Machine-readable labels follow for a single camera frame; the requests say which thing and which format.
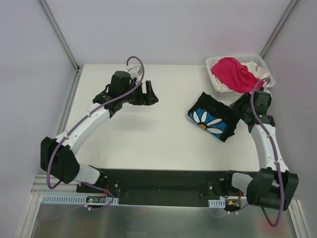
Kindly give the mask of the black daisy print t-shirt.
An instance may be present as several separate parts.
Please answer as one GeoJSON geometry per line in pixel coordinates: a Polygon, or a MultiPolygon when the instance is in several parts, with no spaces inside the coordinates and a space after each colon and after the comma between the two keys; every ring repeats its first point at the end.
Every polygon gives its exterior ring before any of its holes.
{"type": "Polygon", "coordinates": [[[189,109],[187,117],[222,142],[235,134],[234,131],[240,120],[227,105],[205,92],[189,109]]]}

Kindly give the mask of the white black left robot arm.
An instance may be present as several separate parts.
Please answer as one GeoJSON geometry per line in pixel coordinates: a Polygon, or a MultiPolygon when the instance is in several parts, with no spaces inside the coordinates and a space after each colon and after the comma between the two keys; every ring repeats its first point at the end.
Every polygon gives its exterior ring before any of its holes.
{"type": "Polygon", "coordinates": [[[143,91],[142,78],[136,68],[116,71],[110,84],[95,96],[89,108],[71,128],[55,138],[45,137],[42,140],[40,167],[48,177],[54,176],[64,184],[72,181],[87,183],[94,193],[104,189],[102,173],[92,166],[79,164],[76,154],[92,133],[121,110],[123,104],[151,106],[159,101],[151,81],[145,82],[146,91],[143,91]]]}

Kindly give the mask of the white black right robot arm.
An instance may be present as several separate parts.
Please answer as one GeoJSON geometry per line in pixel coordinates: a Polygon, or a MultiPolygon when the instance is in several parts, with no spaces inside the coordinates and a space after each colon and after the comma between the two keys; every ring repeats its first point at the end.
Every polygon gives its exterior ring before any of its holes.
{"type": "Polygon", "coordinates": [[[285,211],[299,178],[289,171],[282,159],[274,118],[267,115],[270,105],[271,94],[257,90],[253,94],[243,94],[229,106],[248,127],[256,145],[260,170],[254,175],[230,171],[230,179],[223,183],[223,191],[231,196],[241,191],[250,205],[285,211]]]}

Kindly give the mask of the white cream t-shirt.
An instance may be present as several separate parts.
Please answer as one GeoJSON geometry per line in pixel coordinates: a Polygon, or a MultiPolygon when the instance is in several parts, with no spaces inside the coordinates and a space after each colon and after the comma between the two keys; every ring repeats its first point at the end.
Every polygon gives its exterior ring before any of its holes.
{"type": "Polygon", "coordinates": [[[258,64],[253,61],[243,63],[242,65],[246,66],[248,68],[248,71],[258,79],[264,79],[269,77],[270,75],[270,71],[268,69],[258,66],[258,64]]]}

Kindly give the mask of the pink t-shirt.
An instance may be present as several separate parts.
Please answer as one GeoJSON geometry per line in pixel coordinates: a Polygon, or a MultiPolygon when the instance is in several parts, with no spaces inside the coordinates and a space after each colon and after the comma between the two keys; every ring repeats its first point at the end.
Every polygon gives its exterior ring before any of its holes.
{"type": "Polygon", "coordinates": [[[260,79],[255,77],[245,65],[237,59],[224,57],[220,59],[212,68],[214,74],[221,83],[237,93],[251,92],[260,79]]]}

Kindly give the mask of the white plastic basket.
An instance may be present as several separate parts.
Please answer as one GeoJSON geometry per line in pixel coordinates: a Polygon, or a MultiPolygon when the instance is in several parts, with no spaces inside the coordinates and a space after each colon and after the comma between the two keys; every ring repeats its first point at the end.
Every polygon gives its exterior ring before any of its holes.
{"type": "MultiPolygon", "coordinates": [[[[239,93],[229,89],[225,84],[221,83],[218,78],[211,73],[211,68],[222,58],[224,57],[232,57],[237,59],[241,64],[247,63],[247,62],[255,62],[258,64],[258,66],[261,66],[265,69],[268,69],[265,61],[262,59],[260,55],[257,54],[244,54],[244,55],[229,55],[229,56],[217,56],[217,57],[210,57],[206,59],[206,67],[209,73],[209,77],[211,79],[211,83],[213,86],[214,94],[217,97],[233,97],[233,96],[240,96],[239,93]]],[[[273,79],[272,74],[270,73],[269,77],[270,84],[269,88],[273,87],[275,85],[275,80],[273,79]]]]}

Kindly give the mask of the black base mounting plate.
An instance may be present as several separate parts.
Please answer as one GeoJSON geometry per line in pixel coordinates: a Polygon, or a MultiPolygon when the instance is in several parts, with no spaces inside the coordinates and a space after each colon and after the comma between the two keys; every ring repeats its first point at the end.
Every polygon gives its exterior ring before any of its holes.
{"type": "Polygon", "coordinates": [[[101,169],[102,188],[120,205],[208,207],[210,200],[236,200],[241,192],[229,184],[231,171],[101,169]]]}

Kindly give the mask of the left table edge rail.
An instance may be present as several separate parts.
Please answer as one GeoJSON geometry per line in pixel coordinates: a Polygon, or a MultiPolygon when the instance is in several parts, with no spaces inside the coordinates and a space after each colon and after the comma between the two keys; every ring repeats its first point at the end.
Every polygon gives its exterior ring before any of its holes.
{"type": "Polygon", "coordinates": [[[77,88],[78,88],[78,84],[79,84],[79,81],[80,81],[80,77],[81,77],[81,74],[82,74],[83,67],[84,67],[83,65],[79,66],[77,72],[75,73],[73,82],[71,84],[71,87],[70,87],[69,92],[67,94],[67,98],[66,98],[65,104],[63,106],[63,110],[62,110],[62,113],[61,113],[61,116],[60,116],[60,120],[58,122],[57,128],[56,128],[55,133],[54,133],[55,136],[61,134],[66,129],[67,122],[68,122],[68,119],[69,119],[69,115],[70,115],[70,112],[71,112],[71,108],[72,108],[73,101],[74,101],[74,98],[75,98],[75,94],[76,94],[76,91],[77,91],[77,88]]]}

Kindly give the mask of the left aluminium frame post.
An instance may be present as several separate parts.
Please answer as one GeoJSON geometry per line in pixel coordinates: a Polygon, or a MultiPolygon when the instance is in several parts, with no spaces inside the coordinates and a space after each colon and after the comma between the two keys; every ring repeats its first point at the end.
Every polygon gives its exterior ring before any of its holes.
{"type": "Polygon", "coordinates": [[[63,33],[61,28],[58,25],[55,16],[46,0],[37,0],[38,5],[40,6],[42,12],[44,13],[45,18],[47,19],[55,37],[57,38],[60,46],[62,47],[66,57],[68,58],[69,62],[71,63],[73,69],[78,72],[80,69],[80,65],[78,64],[77,60],[75,59],[63,33]]]}

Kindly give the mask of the aluminium frame post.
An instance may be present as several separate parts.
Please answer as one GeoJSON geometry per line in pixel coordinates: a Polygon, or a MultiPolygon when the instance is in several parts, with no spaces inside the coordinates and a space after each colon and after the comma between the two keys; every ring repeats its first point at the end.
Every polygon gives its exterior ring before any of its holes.
{"type": "Polygon", "coordinates": [[[80,69],[80,65],[78,64],[77,60],[75,59],[63,33],[61,28],[58,25],[55,16],[46,0],[37,0],[38,5],[40,6],[42,12],[44,13],[45,18],[47,19],[55,37],[57,38],[60,46],[62,47],[66,57],[68,58],[69,62],[71,63],[73,69],[78,72],[80,69]]]}
{"type": "Polygon", "coordinates": [[[276,38],[278,37],[279,33],[283,29],[284,25],[286,24],[287,20],[297,7],[300,0],[290,0],[287,7],[283,11],[280,19],[278,20],[276,26],[274,27],[273,31],[271,32],[269,38],[267,39],[265,45],[263,46],[260,56],[262,58],[268,53],[269,49],[272,47],[273,43],[275,42],[276,38]]]}

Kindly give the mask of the right aluminium frame post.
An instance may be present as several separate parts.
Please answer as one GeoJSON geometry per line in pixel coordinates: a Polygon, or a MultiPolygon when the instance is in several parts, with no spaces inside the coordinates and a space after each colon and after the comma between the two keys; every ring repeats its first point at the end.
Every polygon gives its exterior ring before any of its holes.
{"type": "Polygon", "coordinates": [[[284,25],[286,24],[287,20],[297,7],[300,0],[290,0],[287,7],[283,11],[280,19],[278,20],[276,26],[274,27],[273,31],[271,32],[269,38],[267,39],[265,45],[263,46],[260,56],[262,58],[268,53],[269,49],[272,47],[273,43],[275,42],[276,38],[278,37],[279,33],[283,29],[284,25]]]}

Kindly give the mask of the front aluminium rail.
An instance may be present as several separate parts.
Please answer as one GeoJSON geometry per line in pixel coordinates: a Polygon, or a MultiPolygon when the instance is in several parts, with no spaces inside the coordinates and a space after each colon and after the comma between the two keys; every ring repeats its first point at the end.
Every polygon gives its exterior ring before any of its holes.
{"type": "Polygon", "coordinates": [[[36,175],[31,193],[33,194],[75,194],[79,182],[69,184],[60,183],[56,188],[49,189],[47,186],[47,175],[36,175]]]}

